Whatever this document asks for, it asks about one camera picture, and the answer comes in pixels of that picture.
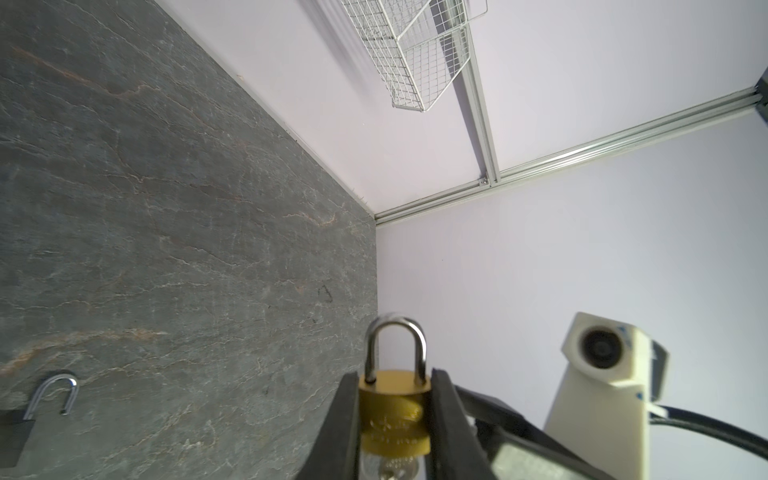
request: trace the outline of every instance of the closed padlock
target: closed padlock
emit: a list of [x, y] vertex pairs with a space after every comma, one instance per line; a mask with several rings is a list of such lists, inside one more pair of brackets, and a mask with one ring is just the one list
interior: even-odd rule
[[[388, 325], [404, 326], [415, 340], [415, 371], [376, 371], [376, 340]], [[360, 448], [386, 458], [429, 454], [426, 409], [432, 384], [426, 375], [427, 345], [422, 327], [399, 315], [374, 320], [366, 333], [366, 374], [360, 379]]]

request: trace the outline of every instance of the black cable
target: black cable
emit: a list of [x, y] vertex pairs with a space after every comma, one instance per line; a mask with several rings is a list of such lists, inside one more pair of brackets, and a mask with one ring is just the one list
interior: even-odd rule
[[747, 430], [742, 430], [730, 423], [721, 422], [698, 413], [665, 406], [661, 408], [667, 410], [669, 418], [665, 419], [664, 417], [651, 414], [651, 425], [668, 425], [708, 435], [713, 439], [730, 443], [768, 460], [768, 440], [765, 440], [763, 437], [759, 437]]

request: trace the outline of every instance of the black lens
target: black lens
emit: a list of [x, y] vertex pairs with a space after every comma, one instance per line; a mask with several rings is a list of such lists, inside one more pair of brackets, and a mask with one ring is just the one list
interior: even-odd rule
[[593, 367], [610, 369], [621, 359], [621, 340], [613, 332], [594, 330], [581, 341], [581, 353]]

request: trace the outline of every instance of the padlock shackle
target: padlock shackle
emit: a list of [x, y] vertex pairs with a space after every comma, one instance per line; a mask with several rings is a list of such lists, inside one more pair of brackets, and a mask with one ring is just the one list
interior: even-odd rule
[[77, 377], [74, 375], [69, 373], [59, 373], [45, 379], [45, 381], [40, 384], [38, 389], [35, 390], [35, 393], [32, 394], [32, 398], [29, 400], [27, 410], [24, 412], [24, 420], [32, 420], [32, 416], [35, 414], [35, 410], [38, 408], [38, 404], [40, 403], [40, 399], [43, 398], [45, 390], [57, 380], [68, 380], [72, 385], [69, 390], [67, 402], [64, 404], [64, 408], [61, 411], [62, 415], [69, 415], [69, 411], [72, 410], [72, 406], [74, 405], [74, 399], [78, 396], [78, 390], [80, 389], [80, 386], [78, 385]]
[[366, 343], [368, 352], [366, 354], [366, 383], [376, 383], [376, 341], [379, 338], [379, 332], [382, 328], [389, 325], [400, 325], [410, 330], [415, 341], [415, 372], [418, 385], [424, 385], [427, 382], [427, 339], [424, 337], [422, 326], [415, 320], [405, 318], [395, 313], [387, 313], [376, 317], [368, 326], [366, 332]]

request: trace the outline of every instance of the wire basket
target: wire basket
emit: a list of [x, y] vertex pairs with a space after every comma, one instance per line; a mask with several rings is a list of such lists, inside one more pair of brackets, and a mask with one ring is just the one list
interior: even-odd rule
[[342, 0], [392, 95], [427, 111], [469, 62], [464, 0]]

